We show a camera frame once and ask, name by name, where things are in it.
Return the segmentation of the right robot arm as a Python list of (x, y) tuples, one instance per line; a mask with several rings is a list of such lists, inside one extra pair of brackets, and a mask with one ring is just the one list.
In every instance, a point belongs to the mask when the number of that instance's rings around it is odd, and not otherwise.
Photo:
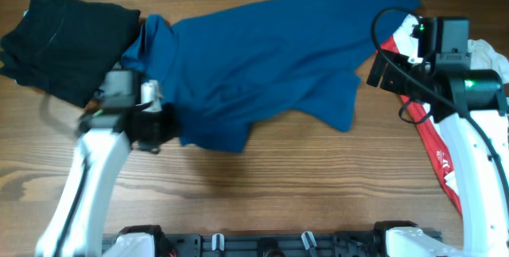
[(427, 103), (426, 116), (447, 147), (463, 220), (458, 250), (404, 222), (379, 225), (385, 256), (506, 256), (508, 254), (507, 102), (499, 74), (475, 69), (466, 18), (410, 14), (394, 33), (397, 51), (378, 51), (367, 84)]

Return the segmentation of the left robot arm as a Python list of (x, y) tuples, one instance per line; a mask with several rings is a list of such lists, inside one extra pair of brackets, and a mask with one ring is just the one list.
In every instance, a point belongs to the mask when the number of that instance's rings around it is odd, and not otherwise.
[(56, 211), (37, 241), (37, 256), (157, 255), (153, 231), (128, 232), (110, 250), (102, 248), (108, 206), (131, 151), (158, 154), (179, 134), (173, 106), (163, 103), (157, 80), (140, 72), (113, 70), (103, 82), (96, 110), (76, 128), (72, 167)]

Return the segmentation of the blue polo shirt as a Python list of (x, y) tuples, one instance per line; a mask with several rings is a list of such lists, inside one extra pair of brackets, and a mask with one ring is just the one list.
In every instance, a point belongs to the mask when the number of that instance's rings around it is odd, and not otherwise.
[(351, 128), (357, 68), (419, 0), (269, 0), (174, 25), (152, 14), (122, 54), (173, 105), (182, 145), (241, 152), (251, 127), (298, 110)]

